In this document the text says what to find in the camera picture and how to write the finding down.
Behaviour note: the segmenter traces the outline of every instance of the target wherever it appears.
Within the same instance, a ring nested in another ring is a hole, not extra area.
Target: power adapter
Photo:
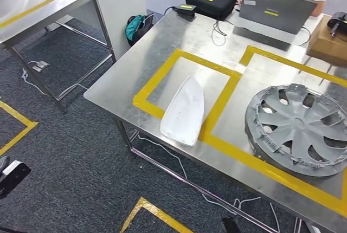
[[[189,15],[191,17],[194,17],[197,6],[190,5],[190,4],[181,4],[181,5],[176,5],[175,7],[173,7],[172,9],[174,11],[176,11],[178,14]]]

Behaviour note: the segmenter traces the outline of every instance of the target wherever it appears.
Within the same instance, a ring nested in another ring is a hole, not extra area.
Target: stainless steel table
[[[2,0],[0,6],[0,47],[5,47],[11,53],[33,80],[35,85],[51,99],[60,110],[65,112],[66,108],[60,103],[60,100],[76,88],[76,85],[62,93],[60,96],[54,96],[36,75],[36,72],[30,68],[26,61],[15,50],[14,46],[30,34],[42,30],[68,14],[70,11],[80,7],[88,1],[91,0]],[[105,37],[106,43],[98,41],[65,24],[61,25],[70,31],[107,48],[110,54],[80,78],[76,83],[85,79],[108,59],[116,62],[116,58],[114,57],[114,53],[108,37],[107,30],[105,27],[105,23],[99,9],[98,0],[93,0],[93,2]]]
[[[271,85],[302,83],[347,105],[347,81],[326,74],[326,63],[304,66],[305,49],[287,51],[237,35],[220,22],[227,36],[212,31],[215,20],[196,15],[186,20],[170,12],[85,93],[111,113],[132,154],[212,197],[257,224],[276,232],[211,192],[190,182],[132,146],[123,122],[192,160],[220,171],[265,199],[331,232],[347,228],[347,172],[330,178],[298,178],[253,156],[245,129],[245,112],[257,92]],[[194,75],[203,89],[205,121],[194,147],[168,139],[160,119],[179,86]],[[338,83],[335,85],[329,80]]]

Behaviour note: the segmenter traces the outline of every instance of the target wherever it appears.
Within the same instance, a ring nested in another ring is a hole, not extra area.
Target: wheel cover
[[[347,114],[327,95],[303,85],[269,87],[246,112],[246,132],[256,149],[291,171],[331,176],[347,166]]]

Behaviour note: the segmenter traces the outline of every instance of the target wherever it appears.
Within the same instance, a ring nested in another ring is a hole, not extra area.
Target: cardboard box
[[[311,34],[307,55],[326,61],[334,66],[347,67],[347,42],[333,38],[327,24],[331,16],[324,15]],[[347,41],[347,35],[339,31],[337,37]]]

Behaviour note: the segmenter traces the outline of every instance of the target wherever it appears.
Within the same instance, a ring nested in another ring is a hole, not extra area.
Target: gray laptop
[[[307,0],[242,0],[240,17],[297,34],[316,5]]]

